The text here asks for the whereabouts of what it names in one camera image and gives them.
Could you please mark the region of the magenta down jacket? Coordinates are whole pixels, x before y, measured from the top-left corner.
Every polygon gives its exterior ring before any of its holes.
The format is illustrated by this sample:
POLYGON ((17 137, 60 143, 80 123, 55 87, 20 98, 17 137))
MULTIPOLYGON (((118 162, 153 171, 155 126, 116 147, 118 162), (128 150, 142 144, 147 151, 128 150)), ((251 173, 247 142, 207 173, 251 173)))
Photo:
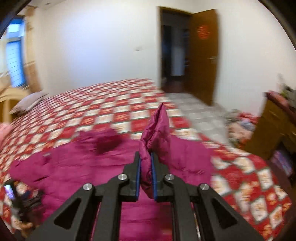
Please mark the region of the magenta down jacket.
POLYGON ((124 138, 109 128, 80 132, 77 138, 48 152, 15 160, 10 166, 13 180, 44 192, 42 220, 46 220, 85 183, 99 185, 123 171, 139 152, 141 190, 139 200, 124 203, 120 240, 170 240, 170 206, 158 204, 152 195, 150 154, 186 183, 210 183, 211 152, 201 143, 171 135, 166 108, 161 104, 139 141, 124 138))

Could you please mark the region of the pile of clothes on floor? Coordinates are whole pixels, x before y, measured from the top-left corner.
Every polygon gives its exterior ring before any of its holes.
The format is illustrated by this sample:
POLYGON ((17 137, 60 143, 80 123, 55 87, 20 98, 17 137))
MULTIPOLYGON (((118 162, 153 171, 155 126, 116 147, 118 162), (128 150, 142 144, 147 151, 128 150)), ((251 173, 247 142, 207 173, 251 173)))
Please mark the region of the pile of clothes on floor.
POLYGON ((238 149, 244 149, 251 140, 259 117, 251 113, 234 109, 225 115, 229 142, 238 149))

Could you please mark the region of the clothes heap on dresser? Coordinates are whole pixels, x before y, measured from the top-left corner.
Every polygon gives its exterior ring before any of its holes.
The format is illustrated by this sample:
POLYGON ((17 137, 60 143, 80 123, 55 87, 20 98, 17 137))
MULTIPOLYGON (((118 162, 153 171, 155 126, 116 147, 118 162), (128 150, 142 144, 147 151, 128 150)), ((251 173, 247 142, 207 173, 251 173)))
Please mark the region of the clothes heap on dresser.
POLYGON ((288 100, 290 106, 295 108, 295 89, 286 84, 282 74, 278 73, 277 77, 280 84, 280 94, 288 100))

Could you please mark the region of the red patterned bed quilt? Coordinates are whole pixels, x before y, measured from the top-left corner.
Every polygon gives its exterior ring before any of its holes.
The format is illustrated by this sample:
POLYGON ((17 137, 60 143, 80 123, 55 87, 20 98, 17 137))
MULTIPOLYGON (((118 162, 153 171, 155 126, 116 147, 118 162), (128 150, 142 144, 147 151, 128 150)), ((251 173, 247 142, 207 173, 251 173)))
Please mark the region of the red patterned bed quilt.
MULTIPOLYGON (((16 118, 1 145, 1 184, 13 179, 11 163, 74 141, 80 132, 113 129, 139 141, 163 104, 170 133, 203 144, 211 152, 210 185, 265 240, 288 240, 292 201, 266 161, 199 132, 148 79, 129 79, 70 90, 47 97, 16 118)), ((18 181, 18 194, 39 189, 18 181)))

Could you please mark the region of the pink folded blanket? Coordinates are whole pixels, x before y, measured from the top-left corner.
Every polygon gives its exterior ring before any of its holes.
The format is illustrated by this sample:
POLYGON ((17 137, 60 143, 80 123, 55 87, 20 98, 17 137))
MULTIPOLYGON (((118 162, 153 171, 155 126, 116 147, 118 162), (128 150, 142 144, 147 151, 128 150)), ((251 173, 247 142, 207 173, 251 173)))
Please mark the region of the pink folded blanket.
POLYGON ((9 123, 1 123, 0 124, 0 146, 2 145, 4 139, 11 132, 12 126, 9 123))

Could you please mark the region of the grey striped pillow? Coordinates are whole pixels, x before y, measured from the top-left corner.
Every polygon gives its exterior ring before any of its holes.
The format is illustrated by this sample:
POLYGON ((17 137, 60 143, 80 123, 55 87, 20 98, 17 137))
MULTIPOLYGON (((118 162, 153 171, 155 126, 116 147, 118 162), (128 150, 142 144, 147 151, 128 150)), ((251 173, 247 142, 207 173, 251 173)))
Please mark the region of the grey striped pillow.
POLYGON ((29 96, 26 96, 21 101, 19 101, 9 112, 9 114, 26 114, 32 108, 37 106, 45 97, 47 96, 46 92, 39 91, 29 96))

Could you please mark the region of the cream wooden headboard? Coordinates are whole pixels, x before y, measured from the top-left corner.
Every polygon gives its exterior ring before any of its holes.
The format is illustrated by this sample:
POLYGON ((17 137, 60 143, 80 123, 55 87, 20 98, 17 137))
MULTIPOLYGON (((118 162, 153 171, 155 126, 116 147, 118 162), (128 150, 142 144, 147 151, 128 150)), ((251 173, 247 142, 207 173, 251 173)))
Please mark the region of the cream wooden headboard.
POLYGON ((28 95, 29 92, 26 89, 1 86, 1 123, 11 123, 13 117, 9 112, 28 95))

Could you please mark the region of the brown wooden dresser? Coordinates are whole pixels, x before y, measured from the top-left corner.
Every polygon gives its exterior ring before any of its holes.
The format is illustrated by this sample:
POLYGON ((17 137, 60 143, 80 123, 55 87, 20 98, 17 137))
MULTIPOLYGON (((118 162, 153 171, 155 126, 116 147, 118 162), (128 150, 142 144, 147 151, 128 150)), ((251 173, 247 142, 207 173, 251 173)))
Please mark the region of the brown wooden dresser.
POLYGON ((265 92, 264 97, 263 111, 244 150, 266 161, 295 203, 295 110, 275 92, 265 92), (279 163, 272 161, 277 151, 286 154, 291 174, 286 174, 279 163))

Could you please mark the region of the beige curtain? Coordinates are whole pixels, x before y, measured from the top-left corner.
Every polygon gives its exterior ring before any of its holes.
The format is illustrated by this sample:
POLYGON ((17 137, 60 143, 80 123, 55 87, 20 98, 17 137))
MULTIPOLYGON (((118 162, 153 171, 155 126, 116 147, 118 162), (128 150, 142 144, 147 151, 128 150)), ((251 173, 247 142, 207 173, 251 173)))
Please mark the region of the beige curtain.
POLYGON ((23 68, 25 78, 31 93, 42 90, 39 75, 36 67, 36 58, 33 44, 33 19, 36 7, 26 6, 24 14, 24 48, 23 48, 23 68))

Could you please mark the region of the window with blue glass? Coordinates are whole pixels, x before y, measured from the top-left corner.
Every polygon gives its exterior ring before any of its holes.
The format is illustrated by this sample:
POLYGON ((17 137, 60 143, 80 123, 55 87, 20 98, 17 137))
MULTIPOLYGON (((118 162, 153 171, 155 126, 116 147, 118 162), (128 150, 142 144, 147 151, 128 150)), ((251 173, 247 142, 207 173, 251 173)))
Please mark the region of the window with blue glass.
POLYGON ((16 16, 6 29, 6 65, 12 87, 26 86, 22 47, 24 32, 23 16, 16 16))

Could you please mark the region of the brown wooden door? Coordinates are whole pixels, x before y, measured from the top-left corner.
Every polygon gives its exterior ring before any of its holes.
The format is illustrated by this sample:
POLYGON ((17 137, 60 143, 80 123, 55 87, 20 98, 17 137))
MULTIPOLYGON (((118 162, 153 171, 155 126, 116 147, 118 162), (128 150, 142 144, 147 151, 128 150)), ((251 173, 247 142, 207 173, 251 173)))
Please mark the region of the brown wooden door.
POLYGON ((210 9, 192 14, 189 21, 188 80, 186 88, 193 96, 212 106, 216 85, 217 63, 211 64, 208 57, 219 53, 219 27, 217 10, 210 9), (197 27, 208 25, 210 36, 201 40, 197 27))

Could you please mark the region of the red paper door decoration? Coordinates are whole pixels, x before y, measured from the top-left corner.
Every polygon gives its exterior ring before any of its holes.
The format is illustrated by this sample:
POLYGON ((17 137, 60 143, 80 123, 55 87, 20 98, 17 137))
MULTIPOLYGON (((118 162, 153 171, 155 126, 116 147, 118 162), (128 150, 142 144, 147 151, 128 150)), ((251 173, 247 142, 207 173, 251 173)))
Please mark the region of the red paper door decoration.
POLYGON ((210 30, 208 25, 200 25, 197 27, 197 34, 199 39, 206 40, 210 36, 210 30))

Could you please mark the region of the white wall switch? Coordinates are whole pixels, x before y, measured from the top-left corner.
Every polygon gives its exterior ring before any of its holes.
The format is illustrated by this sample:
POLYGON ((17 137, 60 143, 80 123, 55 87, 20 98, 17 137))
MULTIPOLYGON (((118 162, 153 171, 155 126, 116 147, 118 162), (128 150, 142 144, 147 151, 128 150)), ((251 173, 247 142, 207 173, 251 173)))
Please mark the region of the white wall switch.
POLYGON ((134 51, 135 51, 135 52, 137 52, 137 51, 142 51, 142 47, 141 47, 141 46, 136 47, 136 48, 134 49, 134 51))

